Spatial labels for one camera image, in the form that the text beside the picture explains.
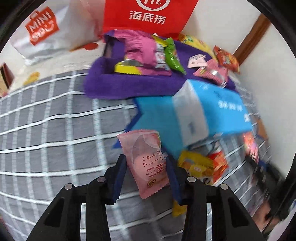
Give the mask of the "pink peach candy packet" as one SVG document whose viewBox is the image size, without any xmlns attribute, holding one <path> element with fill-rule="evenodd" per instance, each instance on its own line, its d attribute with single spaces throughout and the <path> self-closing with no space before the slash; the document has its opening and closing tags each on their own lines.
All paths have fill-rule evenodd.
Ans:
<svg viewBox="0 0 296 241">
<path fill-rule="evenodd" d="M 117 136 L 139 195 L 147 199 L 168 185 L 166 159 L 159 132 L 133 130 Z"/>
</svg>

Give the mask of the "pink snack bag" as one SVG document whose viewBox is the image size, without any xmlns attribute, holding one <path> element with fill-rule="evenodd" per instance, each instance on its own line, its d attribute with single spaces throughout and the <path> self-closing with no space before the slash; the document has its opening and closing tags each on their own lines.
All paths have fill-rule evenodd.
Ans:
<svg viewBox="0 0 296 241">
<path fill-rule="evenodd" d="M 223 66 L 219 66 L 218 61 L 215 59 L 207 61 L 207 66 L 199 68 L 193 73 L 193 75 L 212 80 L 220 87 L 225 87 L 228 83 L 228 69 Z"/>
</svg>

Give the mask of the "magenta cartoon snack bag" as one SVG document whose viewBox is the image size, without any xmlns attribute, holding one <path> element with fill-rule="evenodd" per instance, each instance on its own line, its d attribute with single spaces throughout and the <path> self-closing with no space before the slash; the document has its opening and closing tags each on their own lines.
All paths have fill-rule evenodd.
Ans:
<svg viewBox="0 0 296 241">
<path fill-rule="evenodd" d="M 164 41 L 157 36 L 134 30 L 115 30 L 114 37 L 124 43 L 125 56 L 114 66 L 114 72 L 132 75 L 171 76 L 166 63 Z"/>
</svg>

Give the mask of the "yellow orange snack packet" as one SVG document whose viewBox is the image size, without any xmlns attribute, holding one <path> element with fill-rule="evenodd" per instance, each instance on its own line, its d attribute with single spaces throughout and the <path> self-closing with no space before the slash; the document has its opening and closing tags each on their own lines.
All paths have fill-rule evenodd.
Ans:
<svg viewBox="0 0 296 241">
<path fill-rule="evenodd" d="M 193 176 L 204 184 L 213 185 L 219 181 L 228 168 L 228 162 L 221 149 L 211 151 L 208 155 L 193 151 L 182 151 L 178 166 L 184 168 L 189 176 Z"/>
</svg>

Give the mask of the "grey checkered bed sheet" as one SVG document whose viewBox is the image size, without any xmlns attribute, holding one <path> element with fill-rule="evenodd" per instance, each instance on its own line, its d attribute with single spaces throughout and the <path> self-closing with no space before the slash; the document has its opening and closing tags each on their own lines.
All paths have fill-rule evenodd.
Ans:
<svg viewBox="0 0 296 241">
<path fill-rule="evenodd" d="M 121 149 L 117 135 L 136 115 L 132 99 L 89 99 L 87 70 L 37 81 L 1 98 L 1 217 L 15 240 L 26 240 L 67 183 L 80 186 L 103 175 Z M 254 214 L 264 194 L 252 184 L 240 136 L 220 140 L 229 168 L 219 182 Z M 185 217 L 172 217 L 167 186 L 141 199 L 127 169 L 119 200 L 107 206 L 111 240 L 181 240 Z"/>
</svg>

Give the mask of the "orange Lays chips bag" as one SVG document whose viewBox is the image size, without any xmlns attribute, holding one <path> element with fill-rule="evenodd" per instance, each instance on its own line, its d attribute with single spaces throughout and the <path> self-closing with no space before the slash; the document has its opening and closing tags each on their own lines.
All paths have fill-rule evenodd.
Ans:
<svg viewBox="0 0 296 241">
<path fill-rule="evenodd" d="M 232 72 L 240 73 L 239 62 L 233 55 L 216 45 L 213 48 L 213 52 L 221 66 Z"/>
</svg>

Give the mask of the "purple felt storage box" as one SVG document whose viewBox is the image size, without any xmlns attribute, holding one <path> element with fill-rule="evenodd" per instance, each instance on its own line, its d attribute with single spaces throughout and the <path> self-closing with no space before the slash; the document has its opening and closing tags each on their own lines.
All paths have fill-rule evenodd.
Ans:
<svg viewBox="0 0 296 241">
<path fill-rule="evenodd" d="M 114 72 L 115 65 L 123 60 L 124 43 L 116 39 L 115 31 L 104 34 L 107 49 L 111 49 L 109 57 L 103 55 L 94 61 L 84 80 L 84 92 L 89 98 L 126 99 L 139 96 L 174 95 L 187 79 L 205 83 L 213 81 L 196 77 L 192 69 L 186 75 L 173 71 L 171 76 L 163 75 L 130 75 Z"/>
</svg>

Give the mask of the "small pink white packet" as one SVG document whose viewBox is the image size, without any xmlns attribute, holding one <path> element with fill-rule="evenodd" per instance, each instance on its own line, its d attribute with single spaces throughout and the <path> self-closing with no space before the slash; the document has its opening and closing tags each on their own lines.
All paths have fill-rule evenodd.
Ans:
<svg viewBox="0 0 296 241">
<path fill-rule="evenodd" d="M 205 60 L 205 55 L 197 54 L 189 58 L 187 67 L 188 68 L 200 68 L 207 67 L 207 61 Z"/>
</svg>

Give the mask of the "green snack packet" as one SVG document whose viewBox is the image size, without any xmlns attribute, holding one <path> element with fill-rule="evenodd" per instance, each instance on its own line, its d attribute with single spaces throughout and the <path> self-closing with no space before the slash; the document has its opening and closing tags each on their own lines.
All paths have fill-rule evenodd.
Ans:
<svg viewBox="0 0 296 241">
<path fill-rule="evenodd" d="M 187 73 L 184 67 L 182 66 L 182 64 L 180 63 L 174 40 L 172 38 L 168 38 L 168 39 L 165 39 L 165 42 L 166 42 L 166 46 L 164 50 L 165 50 L 167 65 L 172 70 L 178 71 L 183 75 L 186 75 Z"/>
</svg>

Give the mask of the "yellow Lays chips bag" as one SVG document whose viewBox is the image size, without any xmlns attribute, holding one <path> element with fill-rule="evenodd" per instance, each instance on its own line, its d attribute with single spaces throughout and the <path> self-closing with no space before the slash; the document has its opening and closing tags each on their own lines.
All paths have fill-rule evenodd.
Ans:
<svg viewBox="0 0 296 241">
<path fill-rule="evenodd" d="M 203 41 L 195 38 L 194 36 L 191 35 L 185 35 L 183 33 L 180 33 L 178 36 L 178 39 L 180 42 L 183 44 L 189 45 L 191 47 L 197 48 L 207 54 L 209 54 L 213 59 L 216 58 L 214 52 L 212 49 Z"/>
</svg>

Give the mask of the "white plastic shopping bag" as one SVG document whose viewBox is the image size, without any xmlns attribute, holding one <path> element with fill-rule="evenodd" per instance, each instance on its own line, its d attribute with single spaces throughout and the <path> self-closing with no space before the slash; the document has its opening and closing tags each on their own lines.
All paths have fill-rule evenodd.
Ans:
<svg viewBox="0 0 296 241">
<path fill-rule="evenodd" d="M 25 65 L 95 42 L 102 34 L 104 1 L 45 1 L 10 38 Z"/>
</svg>

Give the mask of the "red paper shopping bag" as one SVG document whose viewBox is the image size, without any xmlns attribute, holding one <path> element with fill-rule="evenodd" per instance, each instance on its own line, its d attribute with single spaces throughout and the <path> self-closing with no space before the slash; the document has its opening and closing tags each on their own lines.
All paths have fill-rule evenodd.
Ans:
<svg viewBox="0 0 296 241">
<path fill-rule="evenodd" d="M 108 0 L 103 33 L 137 30 L 176 39 L 197 5 L 197 0 Z"/>
</svg>

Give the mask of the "brown wooden door frame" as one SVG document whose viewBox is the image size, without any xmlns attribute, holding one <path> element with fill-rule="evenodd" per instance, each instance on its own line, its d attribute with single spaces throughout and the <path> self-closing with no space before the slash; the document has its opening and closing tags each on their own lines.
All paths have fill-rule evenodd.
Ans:
<svg viewBox="0 0 296 241">
<path fill-rule="evenodd" d="M 254 50 L 262 37 L 265 35 L 266 31 L 269 29 L 270 25 L 271 22 L 267 19 L 267 17 L 264 14 L 260 14 L 250 32 L 243 39 L 242 43 L 233 54 L 239 65 L 241 65 Z"/>
</svg>

